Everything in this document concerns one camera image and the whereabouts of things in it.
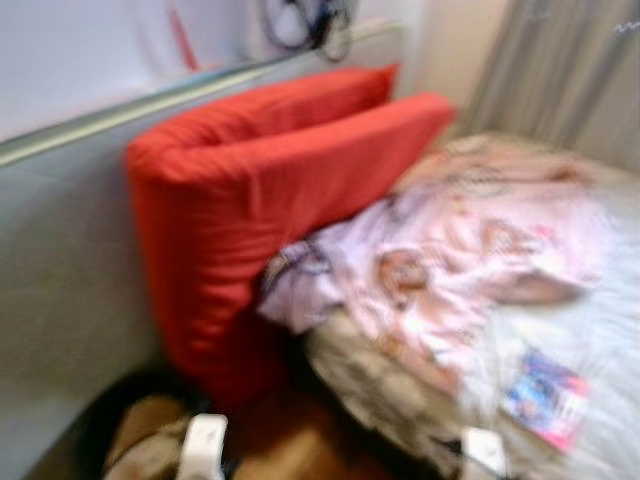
pillow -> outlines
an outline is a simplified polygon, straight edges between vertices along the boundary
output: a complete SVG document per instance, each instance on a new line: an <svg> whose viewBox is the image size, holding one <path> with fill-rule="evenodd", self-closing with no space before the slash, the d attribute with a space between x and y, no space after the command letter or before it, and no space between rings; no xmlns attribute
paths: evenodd
<svg viewBox="0 0 640 480"><path fill-rule="evenodd" d="M388 95L380 73L361 82L369 94L379 88L373 97L353 90L358 82L344 71L319 75L217 102L221 110L214 103L129 148L159 326L173 361L219 409L245 403L284 377L281 336L253 313L271 256L384 195L453 118L434 95L373 108ZM345 88L331 83L325 97L325 82L314 80L333 82L333 75ZM360 100L345 106L332 95ZM251 115L242 114L245 107Z"/></svg>

red cushion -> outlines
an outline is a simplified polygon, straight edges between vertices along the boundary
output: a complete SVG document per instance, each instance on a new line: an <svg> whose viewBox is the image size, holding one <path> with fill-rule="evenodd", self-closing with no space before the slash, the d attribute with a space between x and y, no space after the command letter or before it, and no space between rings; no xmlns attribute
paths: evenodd
<svg viewBox="0 0 640 480"><path fill-rule="evenodd" d="M372 108L388 94L388 73L368 72L369 81L354 90L359 82L349 72L362 71L216 102L130 146L157 320L174 362L218 408L244 403L283 378L279 337L251 313L268 259L386 193L453 117L433 95Z"/></svg>

cushion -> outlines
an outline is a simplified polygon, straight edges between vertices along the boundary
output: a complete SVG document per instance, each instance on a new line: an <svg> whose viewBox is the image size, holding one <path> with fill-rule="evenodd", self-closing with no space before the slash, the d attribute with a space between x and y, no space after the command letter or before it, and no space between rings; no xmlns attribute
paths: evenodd
<svg viewBox="0 0 640 480"><path fill-rule="evenodd" d="M280 333L253 313L270 257L384 195L453 117L434 95L375 108L389 71L363 72L215 102L130 145L158 324L173 361L219 409L284 377Z"/></svg>

red pillow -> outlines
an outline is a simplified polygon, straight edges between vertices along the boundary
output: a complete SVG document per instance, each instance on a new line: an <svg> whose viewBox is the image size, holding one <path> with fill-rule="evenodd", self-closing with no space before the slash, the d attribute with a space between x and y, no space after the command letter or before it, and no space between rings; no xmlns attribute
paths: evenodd
<svg viewBox="0 0 640 480"><path fill-rule="evenodd" d="M128 168L157 320L174 362L218 408L244 403L283 378L279 337L252 313L255 283L269 258L386 193L453 117L448 103L433 95L349 116L375 102L345 107L324 98L316 85L308 95L333 109L332 117L312 108L306 90L298 88L299 82L309 86L332 75L235 97L238 107L234 98L221 102L233 115L212 104L130 147ZM299 102L287 95L289 86ZM348 88L332 90L345 99L359 97ZM276 93L286 106L272 101ZM257 110L253 117L240 115L247 105L277 111L274 124L270 114ZM307 128L287 132L300 127Z"/></svg>

gray wall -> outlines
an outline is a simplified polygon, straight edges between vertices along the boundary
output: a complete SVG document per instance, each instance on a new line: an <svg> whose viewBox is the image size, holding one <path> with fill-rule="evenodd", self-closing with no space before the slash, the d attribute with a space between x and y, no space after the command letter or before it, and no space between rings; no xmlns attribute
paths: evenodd
<svg viewBox="0 0 640 480"><path fill-rule="evenodd" d="M397 61L400 40L397 29L365 36L346 64ZM96 394L160 350L122 169L127 142L213 98L327 68L305 54L214 94L0 168L3 480L67 478L59 457L68 452L56 440ZM48 463L37 467L52 448Z"/></svg>

